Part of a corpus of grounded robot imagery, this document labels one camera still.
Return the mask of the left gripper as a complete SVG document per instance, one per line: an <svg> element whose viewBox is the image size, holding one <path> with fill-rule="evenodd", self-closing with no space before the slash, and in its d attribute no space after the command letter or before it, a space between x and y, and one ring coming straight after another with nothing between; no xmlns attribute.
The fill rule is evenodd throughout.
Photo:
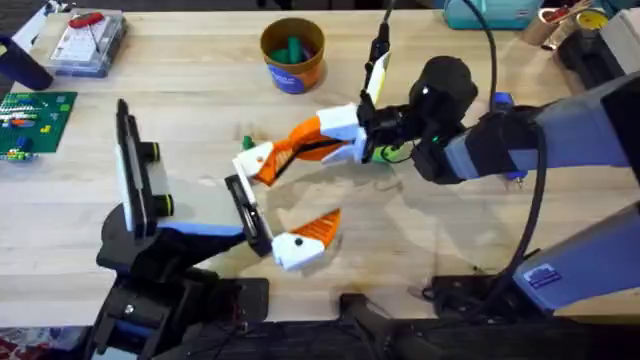
<svg viewBox="0 0 640 360"><path fill-rule="evenodd" d="M259 182L275 180L273 142L239 153L238 174ZM194 265L246 243L259 257L271 253L285 271L324 254L336 238L336 208L273 238L258 206L236 174L208 184L170 177L161 163L118 164L120 203L101 229L97 264L132 278L173 278Z"/></svg>

